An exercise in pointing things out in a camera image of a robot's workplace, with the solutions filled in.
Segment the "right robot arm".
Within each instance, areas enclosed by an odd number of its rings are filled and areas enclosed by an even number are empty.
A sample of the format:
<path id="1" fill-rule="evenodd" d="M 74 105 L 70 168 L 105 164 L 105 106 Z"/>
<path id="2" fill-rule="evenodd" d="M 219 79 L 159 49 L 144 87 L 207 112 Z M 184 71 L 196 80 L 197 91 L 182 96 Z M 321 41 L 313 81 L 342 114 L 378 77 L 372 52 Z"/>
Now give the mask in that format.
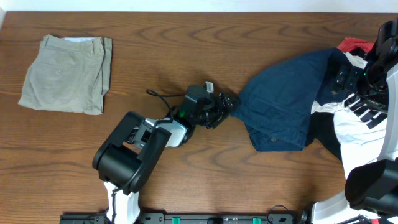
<path id="1" fill-rule="evenodd" d="M 397 20 L 380 26 L 364 58 L 347 57 L 332 91 L 348 96 L 312 108 L 334 116 L 345 188 L 314 203 L 307 223 L 397 223 Z"/>

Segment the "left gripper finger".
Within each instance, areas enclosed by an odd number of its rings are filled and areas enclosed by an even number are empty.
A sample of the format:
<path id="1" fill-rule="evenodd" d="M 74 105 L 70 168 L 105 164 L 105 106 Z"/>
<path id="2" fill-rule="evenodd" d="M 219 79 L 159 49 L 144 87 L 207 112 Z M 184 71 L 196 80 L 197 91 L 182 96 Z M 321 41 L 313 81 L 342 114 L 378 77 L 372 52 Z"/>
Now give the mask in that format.
<path id="1" fill-rule="evenodd" d="M 208 129 L 215 129 L 228 117 L 229 113 L 214 114 L 214 117 L 208 120 L 206 127 Z"/>
<path id="2" fill-rule="evenodd" d="M 221 92 L 219 94 L 219 97 L 223 106 L 228 110 L 235 110 L 241 104 L 241 101 L 238 97 L 235 97 L 228 93 Z"/>

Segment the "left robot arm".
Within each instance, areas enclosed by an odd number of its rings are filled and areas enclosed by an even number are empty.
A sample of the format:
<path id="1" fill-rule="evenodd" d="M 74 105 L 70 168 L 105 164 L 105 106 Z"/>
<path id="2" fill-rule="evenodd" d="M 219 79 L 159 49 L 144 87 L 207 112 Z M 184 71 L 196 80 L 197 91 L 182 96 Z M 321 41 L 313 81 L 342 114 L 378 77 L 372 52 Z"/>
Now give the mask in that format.
<path id="1" fill-rule="evenodd" d="M 139 192 L 164 149 L 186 144 L 197 126 L 215 129 L 241 104 L 236 95 L 216 94 L 211 82 L 190 85 L 181 97 L 162 119 L 126 113 L 94 155 L 92 167 L 108 193 L 108 223 L 135 223 Z"/>

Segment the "navy blue shorts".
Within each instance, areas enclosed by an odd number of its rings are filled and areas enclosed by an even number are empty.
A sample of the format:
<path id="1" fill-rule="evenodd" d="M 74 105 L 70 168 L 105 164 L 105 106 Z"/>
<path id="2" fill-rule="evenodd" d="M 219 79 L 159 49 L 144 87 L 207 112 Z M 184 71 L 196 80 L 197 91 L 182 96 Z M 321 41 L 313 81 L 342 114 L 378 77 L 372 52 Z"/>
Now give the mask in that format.
<path id="1" fill-rule="evenodd" d="M 240 119 L 255 150 L 301 151 L 305 147 L 312 105 L 337 103 L 346 92 L 331 91 L 340 67 L 351 66 L 337 48 L 305 53 L 258 73 L 239 92 Z"/>

